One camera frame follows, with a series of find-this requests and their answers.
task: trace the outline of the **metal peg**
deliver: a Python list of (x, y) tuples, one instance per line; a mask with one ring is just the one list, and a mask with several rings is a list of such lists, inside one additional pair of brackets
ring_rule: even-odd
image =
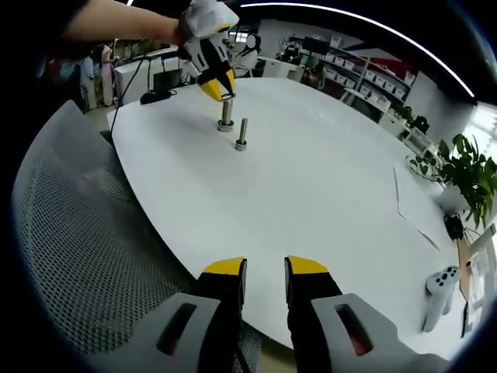
[(247, 141), (245, 140), (245, 136), (247, 135), (247, 124), (249, 124), (249, 120), (243, 118), (242, 127), (240, 128), (240, 138), (235, 142), (235, 149), (240, 152), (247, 147)]
[(217, 122), (217, 129), (221, 132), (229, 132), (233, 129), (233, 120), (231, 120), (231, 111), (233, 108), (233, 99), (226, 99), (223, 102), (223, 113), (221, 120)]

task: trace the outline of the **computer monitor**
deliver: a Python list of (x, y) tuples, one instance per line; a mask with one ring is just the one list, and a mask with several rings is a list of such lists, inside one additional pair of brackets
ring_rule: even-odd
[(327, 54), (329, 43), (327, 41), (313, 39), (312, 37), (305, 37), (302, 48), (311, 53)]

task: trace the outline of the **floor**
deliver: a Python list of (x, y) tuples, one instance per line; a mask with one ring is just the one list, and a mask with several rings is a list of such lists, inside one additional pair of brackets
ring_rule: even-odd
[[(109, 129), (107, 114), (113, 110), (113, 106), (99, 107), (88, 112), (86, 116), (92, 119), (98, 131), (104, 131)], [(296, 371), (294, 352), (269, 338), (264, 338), (258, 373), (293, 373)]]

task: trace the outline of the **storage bin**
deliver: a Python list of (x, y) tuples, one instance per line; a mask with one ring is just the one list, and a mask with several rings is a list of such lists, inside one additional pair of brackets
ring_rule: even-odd
[(325, 61), (333, 63), (334, 60), (335, 60), (335, 56), (333, 54), (327, 53), (325, 55)]
[(330, 41), (330, 47), (340, 48), (340, 44), (342, 43), (342, 38), (337, 35), (332, 35), (332, 41)]
[(414, 83), (415, 77), (416, 77), (416, 75), (411, 74), (409, 71), (407, 71), (405, 73), (405, 78), (404, 78), (405, 84), (407, 84), (409, 87), (412, 86), (412, 83)]
[(390, 82), (385, 82), (385, 91), (393, 93), (395, 89), (395, 85), (391, 84)]
[(384, 87), (386, 80), (384, 78), (381, 78), (379, 75), (376, 75), (376, 78), (374, 79), (374, 83), (381, 88)]
[(354, 88), (355, 85), (356, 85), (356, 82), (354, 80), (352, 80), (352, 79), (345, 80), (345, 87)]
[(354, 63), (351, 61), (345, 61), (343, 67), (346, 68), (347, 70), (352, 71), (354, 69)]
[(336, 77), (335, 77), (335, 80), (336, 80), (337, 83), (339, 83), (341, 85), (345, 85), (346, 77), (343, 76), (343, 75), (337, 74)]
[(378, 101), (380, 100), (380, 95), (378, 95), (377, 93), (371, 91), (371, 94), (370, 96), (368, 97), (369, 101), (371, 101), (372, 103), (378, 103)]
[(376, 78), (376, 74), (374, 74), (372, 71), (366, 70), (366, 74), (364, 76), (367, 80), (374, 82), (374, 79)]
[(400, 89), (398, 87), (395, 89), (395, 92), (394, 92), (395, 97), (402, 99), (404, 97), (404, 94), (405, 94), (405, 92), (402, 89)]
[(388, 109), (390, 109), (391, 101), (386, 99), (385, 97), (380, 97), (377, 105), (381, 107), (385, 112), (387, 112)]
[(370, 90), (369, 88), (367, 88), (366, 86), (364, 86), (364, 85), (360, 86), (360, 91), (359, 91), (359, 93), (360, 93), (361, 95), (364, 95), (365, 97), (367, 97), (367, 95), (369, 95), (369, 94), (370, 94), (370, 92), (371, 92), (371, 90)]
[(345, 60), (341, 57), (335, 57), (335, 64), (337, 64), (338, 66), (343, 66)]
[(327, 68), (325, 68), (325, 78), (335, 80), (336, 71), (335, 70), (328, 70)]

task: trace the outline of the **white wall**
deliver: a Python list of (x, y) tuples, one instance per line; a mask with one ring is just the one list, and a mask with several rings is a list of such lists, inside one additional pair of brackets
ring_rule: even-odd
[(330, 40), (332, 35), (338, 35), (342, 38), (341, 47), (348, 47), (361, 42), (361, 40), (355, 37), (337, 33), (333, 30), (304, 25), (302, 23), (282, 22), (275, 19), (262, 19), (258, 35), (261, 37), (261, 55), (270, 58), (274, 58), (280, 52), (280, 41), (288, 40), (291, 36), (302, 38), (320, 36), (326, 40)]
[(475, 106), (469, 103), (455, 103), (445, 98), (438, 121), (433, 122), (429, 129), (429, 137), (436, 142), (443, 139), (447, 144), (451, 144), (456, 134), (464, 132), (474, 108)]
[(415, 115), (423, 115), (429, 121), (426, 113), (428, 112), (429, 105), (433, 101), (435, 94), (435, 82), (422, 72), (419, 72), (405, 99), (405, 105), (410, 106)]
[(427, 136), (438, 143), (444, 140), (452, 144), (452, 138), (466, 128), (474, 105), (469, 103), (454, 102), (449, 99), (436, 83), (418, 73), (414, 84), (405, 100), (405, 105), (412, 108), (414, 116), (422, 115), (430, 125)]

